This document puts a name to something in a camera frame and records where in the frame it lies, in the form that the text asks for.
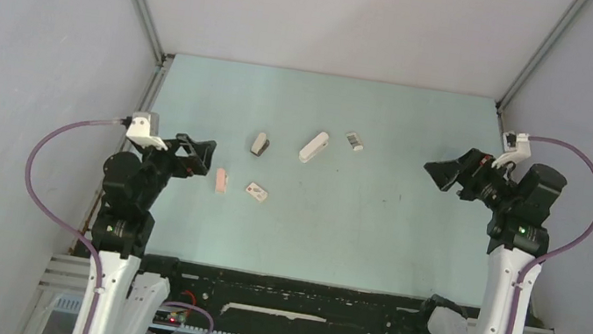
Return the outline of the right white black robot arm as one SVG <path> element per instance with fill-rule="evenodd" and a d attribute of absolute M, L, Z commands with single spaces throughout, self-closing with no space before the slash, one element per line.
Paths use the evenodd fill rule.
<path fill-rule="evenodd" d="M 413 319 L 413 334 L 524 334 L 529 300 L 547 253 L 549 235 L 543 223 L 568 184 L 555 169 L 533 164 L 520 181 L 510 178 L 513 164 L 473 148 L 460 158 L 425 163 L 426 172 L 443 192 L 461 185 L 458 197 L 481 201 L 492 212 L 487 225 L 488 279 L 476 325 L 469 329 L 461 309 L 441 296 L 429 311 Z"/>

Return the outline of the long white stapler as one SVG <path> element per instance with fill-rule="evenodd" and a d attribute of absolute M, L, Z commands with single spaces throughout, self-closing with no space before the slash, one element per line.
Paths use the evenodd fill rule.
<path fill-rule="evenodd" d="M 323 149 L 328 146 L 329 137 L 330 136 L 327 132 L 321 131 L 313 139 L 311 139 L 310 142 L 302 147 L 298 153 L 298 159 L 303 163 L 307 163 L 308 161 L 312 160 L 318 153 L 323 151 Z"/>

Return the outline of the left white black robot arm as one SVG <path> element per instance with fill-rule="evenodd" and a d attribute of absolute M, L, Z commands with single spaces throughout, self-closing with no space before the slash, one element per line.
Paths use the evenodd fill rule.
<path fill-rule="evenodd" d="M 150 209 L 170 179 L 207 175 L 218 145 L 181 133 L 164 144 L 104 162 L 102 208 L 91 228 L 95 252 L 72 334 L 146 334 L 158 308 L 182 294 L 181 278 L 169 270 L 140 270 L 155 225 Z"/>

